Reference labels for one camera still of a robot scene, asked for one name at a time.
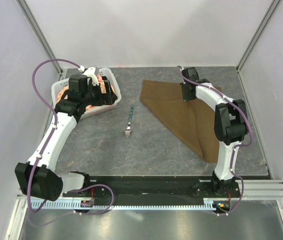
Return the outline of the brown cloth napkin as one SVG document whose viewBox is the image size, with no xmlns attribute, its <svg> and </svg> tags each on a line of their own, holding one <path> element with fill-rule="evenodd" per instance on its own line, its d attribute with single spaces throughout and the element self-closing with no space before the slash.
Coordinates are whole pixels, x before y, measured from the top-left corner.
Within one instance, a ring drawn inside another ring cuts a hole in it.
<svg viewBox="0 0 283 240">
<path fill-rule="evenodd" d="M 154 80 L 142 82 L 140 101 L 205 162 L 218 162 L 215 112 L 204 101 L 184 101 L 179 83 Z"/>
</svg>

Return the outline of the green handled metal spoon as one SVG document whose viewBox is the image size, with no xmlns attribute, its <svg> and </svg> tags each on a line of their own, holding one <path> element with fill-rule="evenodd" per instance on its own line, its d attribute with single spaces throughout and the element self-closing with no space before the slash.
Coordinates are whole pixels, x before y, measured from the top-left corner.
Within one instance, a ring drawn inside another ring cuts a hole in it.
<svg viewBox="0 0 283 240">
<path fill-rule="evenodd" d="M 132 135 L 132 119 L 133 119 L 133 113 L 134 113 L 134 105 L 132 104 L 130 107 L 130 111 L 129 111 L 129 116 L 128 116 L 128 121 L 127 121 L 127 127 L 124 131 L 124 136 L 126 138 L 129 138 Z"/>
</svg>

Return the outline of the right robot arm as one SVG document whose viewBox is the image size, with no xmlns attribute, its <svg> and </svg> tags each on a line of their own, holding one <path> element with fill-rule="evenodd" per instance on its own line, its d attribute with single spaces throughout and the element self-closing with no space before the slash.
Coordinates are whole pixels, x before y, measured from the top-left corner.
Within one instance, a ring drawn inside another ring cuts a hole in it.
<svg viewBox="0 0 283 240">
<path fill-rule="evenodd" d="M 210 182 L 196 182 L 196 193 L 201 197 L 239 196 L 235 164 L 239 146 L 250 132 L 246 103 L 234 100 L 216 89 L 207 79 L 200 79 L 195 67 L 177 67 L 183 82 L 184 101 L 201 100 L 214 111 L 214 134 L 219 141 L 217 165 Z"/>
</svg>

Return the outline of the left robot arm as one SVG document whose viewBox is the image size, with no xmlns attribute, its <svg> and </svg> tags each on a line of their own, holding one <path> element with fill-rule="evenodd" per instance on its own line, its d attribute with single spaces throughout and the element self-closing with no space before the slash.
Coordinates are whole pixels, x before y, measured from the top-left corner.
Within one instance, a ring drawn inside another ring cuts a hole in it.
<svg viewBox="0 0 283 240">
<path fill-rule="evenodd" d="M 121 99 L 112 74 L 74 74 L 52 87 L 52 122 L 39 146 L 25 163 L 18 163 L 15 175 L 21 192 L 27 197 L 55 201 L 61 194 L 74 190 L 85 197 L 91 192 L 87 174 L 73 171 L 56 174 L 59 155 L 72 130 L 81 119 L 115 108 Z"/>
</svg>

